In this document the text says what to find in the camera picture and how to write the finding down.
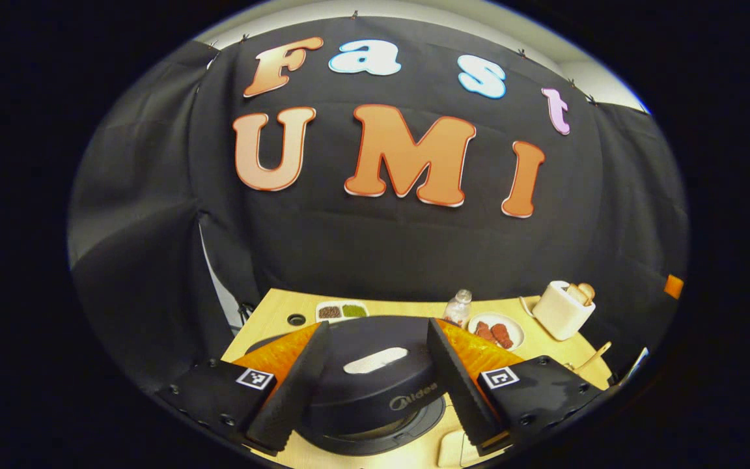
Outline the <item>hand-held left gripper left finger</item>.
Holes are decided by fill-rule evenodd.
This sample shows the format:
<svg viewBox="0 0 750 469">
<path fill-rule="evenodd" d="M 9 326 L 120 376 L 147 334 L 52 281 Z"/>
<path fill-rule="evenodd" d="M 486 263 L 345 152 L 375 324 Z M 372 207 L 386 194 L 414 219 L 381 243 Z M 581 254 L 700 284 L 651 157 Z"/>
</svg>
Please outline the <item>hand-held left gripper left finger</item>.
<svg viewBox="0 0 750 469">
<path fill-rule="evenodd" d="M 209 433 L 276 456 L 310 403 L 330 338 L 328 323 L 312 324 L 233 362 L 197 365 L 157 396 Z"/>
</svg>

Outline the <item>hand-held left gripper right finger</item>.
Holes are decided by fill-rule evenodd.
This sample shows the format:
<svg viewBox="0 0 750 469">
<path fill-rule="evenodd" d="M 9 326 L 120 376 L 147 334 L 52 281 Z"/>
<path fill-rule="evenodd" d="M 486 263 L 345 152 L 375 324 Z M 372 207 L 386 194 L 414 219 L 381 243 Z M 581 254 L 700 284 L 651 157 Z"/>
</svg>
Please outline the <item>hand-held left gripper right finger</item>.
<svg viewBox="0 0 750 469">
<path fill-rule="evenodd" d="M 544 442 L 607 395 L 547 354 L 523 359 L 445 320 L 428 321 L 426 347 L 480 456 Z"/>
</svg>

